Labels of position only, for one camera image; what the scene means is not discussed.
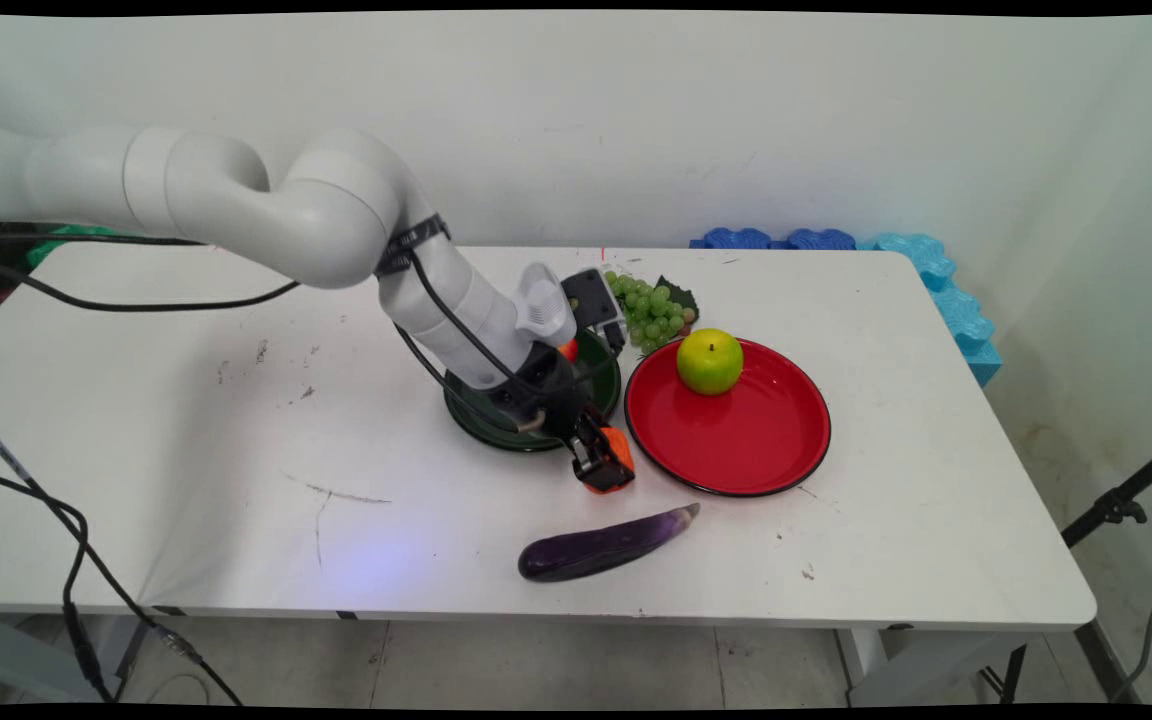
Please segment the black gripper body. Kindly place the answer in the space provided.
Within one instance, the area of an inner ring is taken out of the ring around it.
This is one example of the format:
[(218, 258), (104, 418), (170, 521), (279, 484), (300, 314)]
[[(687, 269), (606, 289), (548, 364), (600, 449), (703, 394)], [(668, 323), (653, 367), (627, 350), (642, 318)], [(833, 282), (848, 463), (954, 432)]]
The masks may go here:
[(488, 400), (520, 425), (535, 423), (543, 414), (532, 432), (568, 444), (579, 435), (581, 418), (599, 418), (588, 382), (576, 382), (576, 376), (575, 365), (558, 348), (532, 342), (513, 376), (488, 389)]

